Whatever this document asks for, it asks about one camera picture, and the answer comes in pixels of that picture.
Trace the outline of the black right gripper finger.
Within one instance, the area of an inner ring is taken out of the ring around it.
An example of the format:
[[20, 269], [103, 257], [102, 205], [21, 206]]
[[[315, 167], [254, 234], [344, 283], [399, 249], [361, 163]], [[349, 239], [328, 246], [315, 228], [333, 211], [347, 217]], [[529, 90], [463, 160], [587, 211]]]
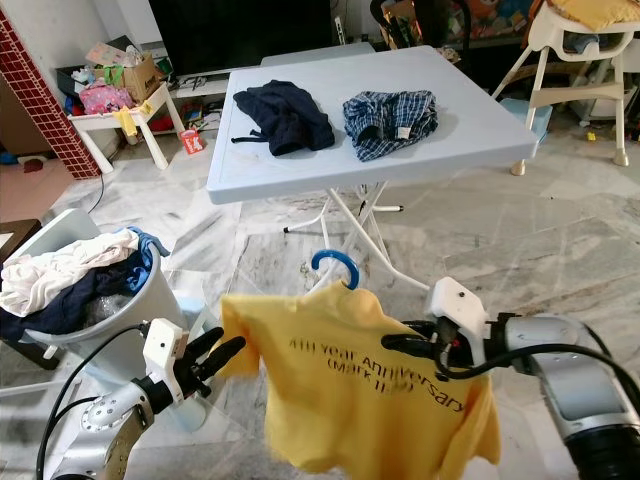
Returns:
[[438, 357], [439, 344], [434, 335], [417, 333], [389, 334], [380, 339], [380, 344], [384, 349], [415, 358], [433, 360], [433, 358]]

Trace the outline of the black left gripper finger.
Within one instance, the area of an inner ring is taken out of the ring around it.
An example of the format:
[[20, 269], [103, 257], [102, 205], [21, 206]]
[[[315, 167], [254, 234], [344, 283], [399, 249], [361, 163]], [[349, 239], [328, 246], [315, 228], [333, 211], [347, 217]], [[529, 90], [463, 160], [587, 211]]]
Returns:
[[224, 329], [221, 326], [214, 326], [209, 332], [191, 340], [186, 347], [187, 364], [207, 364], [212, 358], [219, 358], [221, 355], [218, 347], [223, 337]]
[[220, 370], [223, 370], [246, 346], [247, 340], [244, 339], [242, 335], [236, 335], [236, 337], [232, 337], [229, 340], [220, 340], [218, 351], [221, 356], [219, 358], [212, 358], [207, 364], [200, 364], [202, 367], [201, 378], [206, 378], [207, 389], [211, 389], [209, 381], [212, 376], [218, 374]]

